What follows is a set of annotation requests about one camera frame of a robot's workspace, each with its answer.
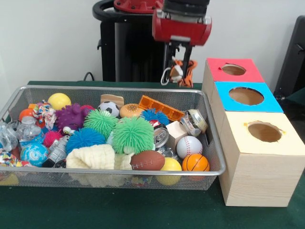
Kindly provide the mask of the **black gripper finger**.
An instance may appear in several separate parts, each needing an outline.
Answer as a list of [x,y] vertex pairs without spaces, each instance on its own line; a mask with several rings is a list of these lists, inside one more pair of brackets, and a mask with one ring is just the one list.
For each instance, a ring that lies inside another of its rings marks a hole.
[[172,57],[175,57],[175,44],[166,43],[165,68],[171,66]]
[[193,47],[191,45],[188,45],[188,44],[185,45],[185,53],[184,53],[184,58],[183,58],[183,71],[184,72],[187,71],[192,49],[193,49]]

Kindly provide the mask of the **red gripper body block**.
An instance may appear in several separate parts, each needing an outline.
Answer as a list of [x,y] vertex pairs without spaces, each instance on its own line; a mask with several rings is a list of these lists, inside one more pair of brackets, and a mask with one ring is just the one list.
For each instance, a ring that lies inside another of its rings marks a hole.
[[188,17],[156,9],[152,17],[152,36],[159,42],[184,42],[203,46],[212,30],[211,17]]

